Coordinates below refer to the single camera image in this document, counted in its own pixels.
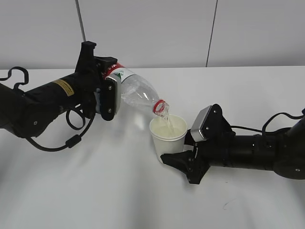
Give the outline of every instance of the table surface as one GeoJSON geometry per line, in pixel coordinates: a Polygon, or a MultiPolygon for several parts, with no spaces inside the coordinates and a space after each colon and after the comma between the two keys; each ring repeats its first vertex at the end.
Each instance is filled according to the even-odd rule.
{"type": "MultiPolygon", "coordinates": [[[[218,103],[232,125],[261,128],[278,112],[300,115],[305,67],[133,69],[189,126],[218,103]]],[[[28,90],[73,70],[30,70],[28,90]]],[[[1,70],[5,77],[7,71],[1,70]]],[[[12,86],[22,74],[5,82],[12,86]]],[[[97,116],[73,149],[48,153],[0,131],[1,229],[303,229],[305,181],[271,171],[212,167],[200,185],[159,163],[152,116],[122,104],[97,116]]],[[[270,130],[295,121],[275,119],[270,130]]],[[[238,134],[253,134],[237,131],[238,134]]],[[[60,116],[38,138],[60,146],[74,130],[60,116]]]]}

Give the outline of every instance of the paper cup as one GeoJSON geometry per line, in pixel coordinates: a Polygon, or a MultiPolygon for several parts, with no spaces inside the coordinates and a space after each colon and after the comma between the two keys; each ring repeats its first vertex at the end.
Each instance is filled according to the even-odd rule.
{"type": "Polygon", "coordinates": [[[184,139],[187,132],[187,123],[183,118],[170,114],[170,120],[173,127],[179,130],[179,135],[174,137],[165,137],[156,133],[158,128],[166,126],[166,122],[161,117],[154,118],[149,124],[154,147],[161,163],[162,160],[160,156],[162,154],[175,154],[183,151],[184,139]]]}

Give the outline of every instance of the bottle label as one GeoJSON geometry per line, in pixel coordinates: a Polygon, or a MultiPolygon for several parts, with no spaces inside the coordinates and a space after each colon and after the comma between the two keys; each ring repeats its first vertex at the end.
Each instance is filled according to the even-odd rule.
{"type": "Polygon", "coordinates": [[[135,75],[132,71],[129,69],[125,68],[123,65],[120,63],[116,63],[112,65],[110,68],[108,68],[108,71],[106,73],[106,76],[110,74],[115,74],[116,76],[119,76],[121,81],[123,82],[127,77],[131,75],[135,75]]]}

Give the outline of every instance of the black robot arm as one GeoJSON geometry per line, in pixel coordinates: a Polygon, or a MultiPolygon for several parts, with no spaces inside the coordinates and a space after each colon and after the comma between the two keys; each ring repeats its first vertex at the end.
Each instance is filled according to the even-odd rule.
{"type": "Polygon", "coordinates": [[[81,141],[95,113],[100,113],[105,120],[112,120],[119,108],[121,81],[115,76],[105,77],[105,73],[111,65],[117,63],[117,60],[112,57],[94,56],[95,46],[93,42],[82,43],[73,74],[27,92],[19,88],[20,85],[29,82],[27,70],[21,67],[10,69],[8,77],[0,80],[9,79],[12,71],[20,70],[24,73],[24,82],[15,84],[13,89],[0,84],[0,128],[26,138],[41,150],[59,151],[71,148],[81,141]],[[82,127],[71,124],[70,111],[75,111],[81,116],[82,127]],[[65,112],[68,124],[75,130],[85,126],[85,118],[90,119],[82,133],[68,139],[65,145],[58,148],[42,147],[32,139],[38,137],[55,118],[65,112]]]}
{"type": "Polygon", "coordinates": [[[292,128],[266,132],[275,115],[261,135],[238,136],[214,104],[199,113],[186,134],[185,144],[193,151],[164,154],[161,159],[185,173],[191,184],[199,184],[210,166],[273,170],[286,178],[305,179],[305,117],[280,114],[300,121],[292,128]]]}

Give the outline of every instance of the cable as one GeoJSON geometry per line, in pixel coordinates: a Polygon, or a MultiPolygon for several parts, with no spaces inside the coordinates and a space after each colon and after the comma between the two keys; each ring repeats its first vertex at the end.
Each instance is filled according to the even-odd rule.
{"type": "Polygon", "coordinates": [[[279,132],[282,132],[282,131],[286,131],[286,130],[289,130],[290,127],[285,127],[285,128],[282,128],[282,129],[279,129],[279,130],[276,130],[276,131],[272,131],[272,132],[267,132],[266,131],[266,128],[267,126],[271,123],[271,121],[279,116],[279,115],[286,115],[287,117],[291,118],[291,119],[294,119],[294,120],[297,120],[297,119],[301,119],[303,117],[305,117],[305,115],[301,115],[301,116],[292,116],[291,114],[288,114],[286,112],[281,112],[281,113],[277,113],[275,115],[273,115],[271,118],[269,118],[269,120],[264,124],[262,130],[258,130],[258,129],[253,129],[253,128],[249,128],[249,127],[244,127],[244,126],[238,126],[238,125],[232,125],[231,128],[236,128],[236,129],[243,129],[243,130],[249,130],[249,131],[254,131],[254,132],[258,132],[258,133],[261,133],[262,136],[266,136],[266,135],[276,135],[278,134],[279,132]]]}
{"type": "Polygon", "coordinates": [[[11,77],[11,74],[12,74],[12,70],[19,70],[19,71],[22,71],[23,74],[24,74],[24,83],[16,83],[14,88],[18,88],[19,85],[26,85],[29,83],[29,72],[28,70],[26,70],[25,68],[22,68],[22,67],[18,67],[18,66],[15,66],[11,69],[9,69],[8,71],[8,77],[6,78],[0,78],[0,81],[6,81],[8,80],[10,77],[11,77]]]}
{"type": "MultiPolygon", "coordinates": [[[[248,128],[248,127],[244,127],[244,126],[238,126],[238,125],[232,125],[231,128],[232,129],[236,128],[236,129],[249,130],[249,131],[254,131],[254,132],[259,132],[259,133],[263,132],[262,130],[252,129],[252,128],[248,128]]],[[[285,127],[285,128],[278,129],[276,131],[266,132],[266,135],[277,135],[278,133],[288,131],[290,128],[291,127],[285,127]]]]}
{"type": "Polygon", "coordinates": [[[58,148],[47,148],[47,147],[43,147],[43,146],[39,145],[31,137],[27,137],[26,140],[29,143],[31,143],[34,147],[36,147],[37,149],[42,150],[42,151],[46,151],[46,152],[57,152],[57,151],[61,151],[61,150],[66,149],[66,148],[72,148],[73,146],[75,146],[77,143],[79,143],[81,141],[81,137],[83,137],[85,135],[85,133],[89,130],[89,128],[90,128],[90,126],[91,126],[91,124],[94,120],[94,117],[95,117],[95,113],[93,113],[93,116],[91,117],[91,119],[89,120],[86,128],[81,132],[81,134],[80,135],[74,135],[72,138],[70,138],[69,140],[66,141],[66,144],[64,146],[61,146],[61,147],[58,147],[58,148]]]}
{"type": "Polygon", "coordinates": [[[85,115],[80,111],[80,109],[76,108],[76,107],[71,107],[67,112],[66,112],[66,121],[69,125],[69,127],[71,127],[73,130],[81,130],[83,129],[83,127],[86,125],[86,120],[85,120],[85,115]],[[81,127],[76,127],[75,125],[73,125],[70,121],[70,112],[74,111],[76,114],[78,114],[81,117],[82,120],[82,126],[81,127]]]}
{"type": "Polygon", "coordinates": [[[272,121],[275,117],[277,117],[277,116],[279,116],[279,115],[285,115],[285,116],[287,116],[288,118],[291,118],[291,119],[294,119],[294,120],[298,120],[298,119],[304,118],[304,115],[301,115],[301,116],[292,116],[291,114],[288,114],[288,113],[286,113],[286,112],[277,113],[277,114],[273,115],[271,118],[269,118],[269,120],[263,125],[263,128],[262,128],[262,136],[263,136],[263,137],[266,136],[266,133],[267,133],[267,132],[266,132],[266,128],[267,128],[267,126],[271,123],[271,121],[272,121]]]}
{"type": "Polygon", "coordinates": [[[252,128],[248,128],[248,127],[244,127],[244,126],[238,126],[238,125],[232,125],[231,128],[232,129],[243,129],[243,130],[249,130],[249,131],[254,131],[254,132],[262,133],[261,130],[252,129],[252,128]]]}

